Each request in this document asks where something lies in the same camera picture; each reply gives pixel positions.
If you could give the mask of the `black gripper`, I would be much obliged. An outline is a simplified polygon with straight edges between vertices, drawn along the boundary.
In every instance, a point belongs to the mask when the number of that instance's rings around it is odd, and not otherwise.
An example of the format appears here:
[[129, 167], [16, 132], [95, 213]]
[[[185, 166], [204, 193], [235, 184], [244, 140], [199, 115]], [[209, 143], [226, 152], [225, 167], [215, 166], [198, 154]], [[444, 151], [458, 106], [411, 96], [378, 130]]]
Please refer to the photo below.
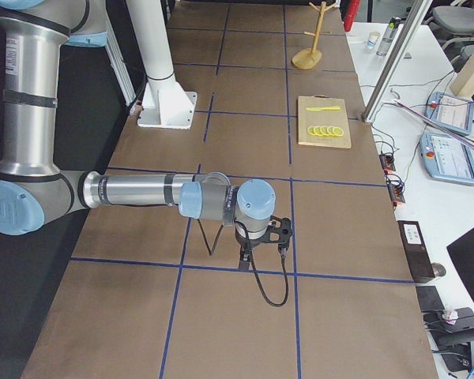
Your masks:
[[248, 271], [253, 252], [250, 234], [245, 227], [237, 227], [235, 229], [235, 237], [237, 242], [240, 244], [240, 258], [238, 270]]

